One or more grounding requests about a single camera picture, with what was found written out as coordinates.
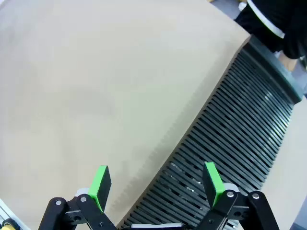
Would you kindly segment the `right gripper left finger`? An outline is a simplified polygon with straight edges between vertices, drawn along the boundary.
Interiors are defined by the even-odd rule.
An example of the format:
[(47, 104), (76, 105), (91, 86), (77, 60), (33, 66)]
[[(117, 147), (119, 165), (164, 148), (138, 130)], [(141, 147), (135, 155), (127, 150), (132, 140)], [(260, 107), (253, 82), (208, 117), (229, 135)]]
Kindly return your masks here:
[(91, 230), (114, 230), (116, 226), (105, 214), (105, 206), (111, 188), (107, 166), (99, 166), (89, 191), (70, 201), (62, 197), (52, 198), (39, 225), (40, 230), (74, 230), (86, 224)]

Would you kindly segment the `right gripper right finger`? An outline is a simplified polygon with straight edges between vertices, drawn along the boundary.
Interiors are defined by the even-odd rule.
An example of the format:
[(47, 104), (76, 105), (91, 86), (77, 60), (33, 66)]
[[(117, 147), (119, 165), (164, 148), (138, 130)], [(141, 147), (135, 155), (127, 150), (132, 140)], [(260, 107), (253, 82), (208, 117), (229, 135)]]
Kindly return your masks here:
[(243, 195), (226, 189), (213, 162), (205, 162), (202, 181), (210, 210), (197, 230), (222, 230), (229, 220), (237, 220), (245, 230), (278, 230), (279, 226), (265, 194), (253, 191)]

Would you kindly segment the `person's left hand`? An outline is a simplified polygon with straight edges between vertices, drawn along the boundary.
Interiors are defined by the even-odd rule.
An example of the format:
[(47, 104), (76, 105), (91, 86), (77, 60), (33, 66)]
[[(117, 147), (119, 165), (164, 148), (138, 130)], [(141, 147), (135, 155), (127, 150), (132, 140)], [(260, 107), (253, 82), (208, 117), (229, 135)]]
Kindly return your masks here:
[(287, 57), (283, 51), (280, 52), (278, 59), (288, 71), (292, 72), (295, 69), (297, 59)]

